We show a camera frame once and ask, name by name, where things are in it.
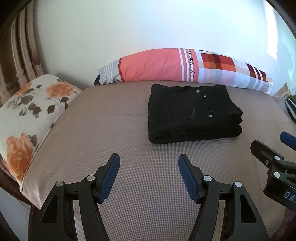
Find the wall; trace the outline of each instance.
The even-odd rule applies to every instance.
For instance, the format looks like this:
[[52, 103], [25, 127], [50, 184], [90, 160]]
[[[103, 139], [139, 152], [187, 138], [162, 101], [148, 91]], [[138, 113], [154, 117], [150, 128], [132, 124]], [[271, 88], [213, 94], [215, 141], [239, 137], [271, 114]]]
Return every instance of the wall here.
[[0, 211], [19, 240], [27, 241], [30, 206], [0, 188]]
[[274, 94], [296, 84], [296, 41], [264, 0], [38, 0], [35, 35], [44, 69], [80, 88], [102, 66], [153, 48], [212, 51], [255, 65]]

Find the metal rivet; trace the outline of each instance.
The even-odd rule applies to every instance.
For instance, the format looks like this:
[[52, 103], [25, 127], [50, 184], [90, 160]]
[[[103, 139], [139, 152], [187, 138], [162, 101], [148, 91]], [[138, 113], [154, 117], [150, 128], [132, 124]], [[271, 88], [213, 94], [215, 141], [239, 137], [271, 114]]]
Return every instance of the metal rivet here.
[[94, 175], [89, 175], [86, 178], [88, 181], [93, 181], [95, 179]]
[[280, 178], [281, 177], [281, 175], [278, 172], [275, 172], [274, 173], [274, 176], [277, 177], [277, 178]]
[[209, 182], [209, 181], [212, 180], [212, 178], [210, 176], [204, 176], [204, 180], [207, 181], [207, 182]]
[[57, 187], [60, 187], [61, 185], [63, 185], [63, 183], [64, 183], [63, 181], [57, 181], [57, 182], [56, 182], [56, 186], [57, 186]]
[[241, 182], [235, 182], [234, 185], [237, 186], [238, 188], [241, 188], [242, 187], [242, 183]]

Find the floor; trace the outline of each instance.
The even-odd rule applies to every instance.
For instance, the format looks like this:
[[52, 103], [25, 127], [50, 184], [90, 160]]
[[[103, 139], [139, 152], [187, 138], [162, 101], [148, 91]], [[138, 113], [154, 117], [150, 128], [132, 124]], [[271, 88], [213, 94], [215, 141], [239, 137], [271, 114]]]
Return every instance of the floor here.
[[27, 241], [30, 206], [0, 188], [0, 211], [20, 241]]

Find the beige curtain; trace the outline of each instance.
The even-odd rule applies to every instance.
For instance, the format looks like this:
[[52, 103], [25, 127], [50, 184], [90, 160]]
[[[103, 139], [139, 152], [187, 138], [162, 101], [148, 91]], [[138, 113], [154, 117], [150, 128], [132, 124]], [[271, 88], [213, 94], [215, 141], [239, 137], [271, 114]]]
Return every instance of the beige curtain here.
[[35, 42], [33, 10], [31, 1], [0, 41], [1, 105], [29, 81], [44, 74]]

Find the pillow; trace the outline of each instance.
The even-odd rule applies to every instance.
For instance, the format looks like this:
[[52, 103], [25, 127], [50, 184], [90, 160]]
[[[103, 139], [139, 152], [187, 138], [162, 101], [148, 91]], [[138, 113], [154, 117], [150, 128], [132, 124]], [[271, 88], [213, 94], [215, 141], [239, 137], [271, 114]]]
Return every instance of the pillow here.
[[0, 153], [20, 186], [38, 146], [80, 92], [46, 74], [29, 82], [0, 108]]
[[194, 49], [151, 49], [99, 69], [94, 84], [175, 80], [223, 84], [270, 93], [273, 82], [256, 67], [217, 53]]

